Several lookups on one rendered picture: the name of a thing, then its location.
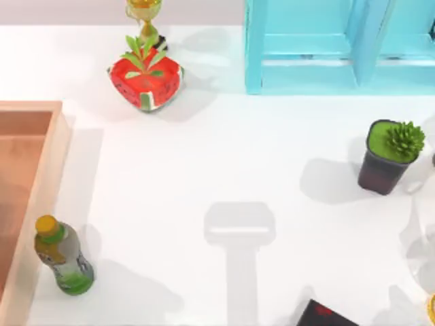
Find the red watermelon plant pot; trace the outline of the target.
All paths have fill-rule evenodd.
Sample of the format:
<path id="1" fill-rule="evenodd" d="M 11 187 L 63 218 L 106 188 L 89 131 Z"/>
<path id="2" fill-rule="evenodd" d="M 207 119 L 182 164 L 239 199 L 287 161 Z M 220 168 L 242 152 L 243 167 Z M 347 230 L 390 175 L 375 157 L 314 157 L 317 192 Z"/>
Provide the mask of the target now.
<path id="1" fill-rule="evenodd" d="M 169 104 L 183 84 L 184 68 L 150 41 L 127 35 L 126 43 L 129 50 L 107 69 L 116 90 L 142 112 Z"/>

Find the light blue rack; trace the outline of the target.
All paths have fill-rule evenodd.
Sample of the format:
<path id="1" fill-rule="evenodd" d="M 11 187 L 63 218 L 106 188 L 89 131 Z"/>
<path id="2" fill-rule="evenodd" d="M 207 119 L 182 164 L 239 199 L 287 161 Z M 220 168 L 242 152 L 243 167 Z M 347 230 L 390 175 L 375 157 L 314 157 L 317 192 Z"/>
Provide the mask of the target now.
<path id="1" fill-rule="evenodd" d="M 249 94 L 435 95 L 435 0 L 245 0 Z"/>

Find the gold trophy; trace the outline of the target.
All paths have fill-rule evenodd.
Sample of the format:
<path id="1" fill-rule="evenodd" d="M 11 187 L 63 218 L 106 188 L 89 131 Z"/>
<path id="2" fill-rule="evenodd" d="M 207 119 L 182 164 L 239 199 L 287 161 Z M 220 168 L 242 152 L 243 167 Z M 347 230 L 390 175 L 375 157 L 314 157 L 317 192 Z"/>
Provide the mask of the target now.
<path id="1" fill-rule="evenodd" d="M 148 42 L 159 52 L 168 50 L 166 38 L 152 24 L 161 6 L 162 0 L 126 0 L 126 15 L 138 23 L 143 22 L 140 40 L 143 44 Z"/>

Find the dark pot with green succulent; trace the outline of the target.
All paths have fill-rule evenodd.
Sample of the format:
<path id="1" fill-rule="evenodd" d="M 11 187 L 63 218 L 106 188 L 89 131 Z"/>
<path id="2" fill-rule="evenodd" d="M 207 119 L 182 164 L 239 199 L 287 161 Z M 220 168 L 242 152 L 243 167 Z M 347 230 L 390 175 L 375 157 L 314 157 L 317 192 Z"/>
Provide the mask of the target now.
<path id="1" fill-rule="evenodd" d="M 366 137 L 358 185 L 383 196 L 390 194 L 424 146 L 425 133 L 413 122 L 374 121 Z"/>

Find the green bottle with yellow cap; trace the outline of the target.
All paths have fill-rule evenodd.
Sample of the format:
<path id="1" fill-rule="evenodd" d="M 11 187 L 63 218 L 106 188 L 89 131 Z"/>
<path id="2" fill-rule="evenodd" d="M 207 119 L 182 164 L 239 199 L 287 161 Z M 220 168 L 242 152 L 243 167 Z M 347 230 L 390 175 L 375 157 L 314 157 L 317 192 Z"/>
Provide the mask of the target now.
<path id="1" fill-rule="evenodd" d="M 87 292 L 94 282 L 94 269 L 82 253 L 77 232 L 52 215 L 39 217 L 35 230 L 35 252 L 54 273 L 59 289 L 67 295 Z"/>

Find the black book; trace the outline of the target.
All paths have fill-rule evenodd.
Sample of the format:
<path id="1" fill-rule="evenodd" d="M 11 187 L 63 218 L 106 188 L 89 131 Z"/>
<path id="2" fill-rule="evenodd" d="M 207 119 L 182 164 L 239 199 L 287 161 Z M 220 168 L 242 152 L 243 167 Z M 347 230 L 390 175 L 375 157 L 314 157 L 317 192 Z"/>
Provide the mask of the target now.
<path id="1" fill-rule="evenodd" d="M 359 326 L 327 306 L 310 299 L 296 326 Z"/>

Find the salmon-coloured shallow box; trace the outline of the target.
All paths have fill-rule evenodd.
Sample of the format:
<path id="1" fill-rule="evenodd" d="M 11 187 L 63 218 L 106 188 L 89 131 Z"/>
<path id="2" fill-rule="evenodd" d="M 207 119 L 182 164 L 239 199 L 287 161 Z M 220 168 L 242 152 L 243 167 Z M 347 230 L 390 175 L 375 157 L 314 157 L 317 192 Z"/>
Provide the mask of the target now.
<path id="1" fill-rule="evenodd" d="M 35 221 L 54 208 L 70 138 L 60 101 L 0 101 L 0 326 L 26 326 Z"/>

